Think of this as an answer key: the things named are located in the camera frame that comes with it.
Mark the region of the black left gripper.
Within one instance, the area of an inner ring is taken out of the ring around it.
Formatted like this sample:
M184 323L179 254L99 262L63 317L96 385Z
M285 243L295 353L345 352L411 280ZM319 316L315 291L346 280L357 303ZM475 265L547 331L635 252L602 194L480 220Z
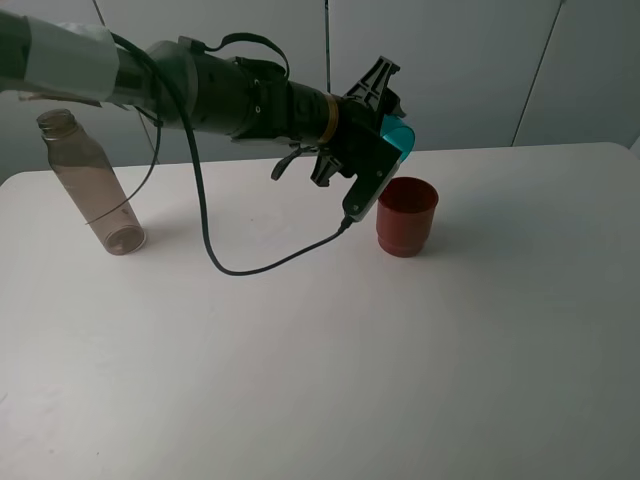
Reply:
M320 148L310 179L318 187L328 187L333 175L350 179L355 176L350 165L356 148L363 146L366 136L380 136L385 115L403 119L399 96L390 89L390 79L400 66L380 56L374 65L341 97L338 124L332 139Z

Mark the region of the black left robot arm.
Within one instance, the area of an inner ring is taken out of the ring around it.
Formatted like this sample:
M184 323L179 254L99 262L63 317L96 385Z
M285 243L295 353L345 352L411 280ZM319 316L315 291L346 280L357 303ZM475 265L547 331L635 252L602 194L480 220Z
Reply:
M234 57L192 38L142 50L96 25L1 15L1 87L62 101L136 107L170 128L265 141L318 157L313 182L340 174L359 194L379 189L406 152L383 133L400 115L389 89L397 66L379 59L342 96L294 82L286 60Z

